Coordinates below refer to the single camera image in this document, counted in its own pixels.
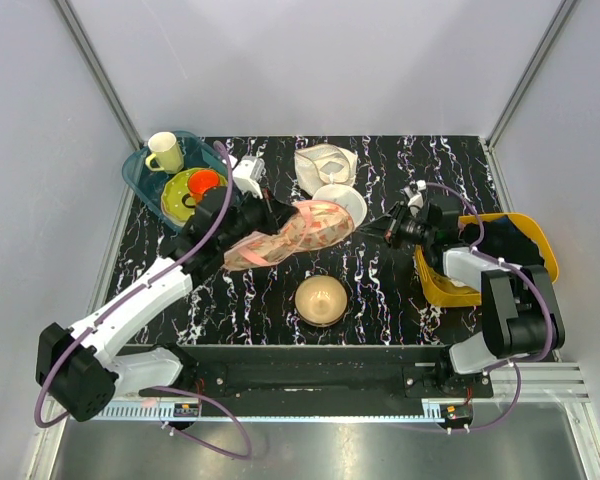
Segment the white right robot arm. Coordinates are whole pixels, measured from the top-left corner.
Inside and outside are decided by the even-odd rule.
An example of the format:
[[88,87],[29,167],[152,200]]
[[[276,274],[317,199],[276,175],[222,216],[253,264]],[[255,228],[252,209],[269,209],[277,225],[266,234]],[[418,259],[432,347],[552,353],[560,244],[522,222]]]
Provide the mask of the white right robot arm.
[[563,345],[557,265],[530,218],[480,215],[436,195],[422,205],[398,202],[358,230],[390,248],[414,250],[429,304],[482,309],[480,332],[444,348],[423,375],[424,388],[460,395],[508,361],[540,361]]

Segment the pink floral mesh laundry bag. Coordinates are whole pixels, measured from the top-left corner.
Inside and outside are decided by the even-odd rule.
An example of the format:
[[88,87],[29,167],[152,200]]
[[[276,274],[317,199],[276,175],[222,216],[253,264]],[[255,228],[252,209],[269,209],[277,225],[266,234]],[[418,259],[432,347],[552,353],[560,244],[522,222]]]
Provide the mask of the pink floral mesh laundry bag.
[[294,214],[273,235],[254,232],[224,254],[223,267],[242,271],[273,267],[299,253],[332,247],[350,236],[355,223],[336,203],[324,200],[296,202]]

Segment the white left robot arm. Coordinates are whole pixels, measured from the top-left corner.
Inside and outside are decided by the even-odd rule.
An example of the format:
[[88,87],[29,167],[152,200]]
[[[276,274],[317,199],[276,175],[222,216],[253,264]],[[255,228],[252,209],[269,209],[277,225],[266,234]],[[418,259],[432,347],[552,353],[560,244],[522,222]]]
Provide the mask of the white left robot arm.
[[204,194],[180,232],[154,263],[99,310],[70,327],[57,323],[39,336],[35,380],[66,415],[84,422],[116,396],[164,386],[176,396],[195,386],[190,359],[174,347],[121,356],[127,342],[168,306],[215,275],[226,253],[253,233],[276,235],[296,207],[268,189],[255,195],[216,187]]

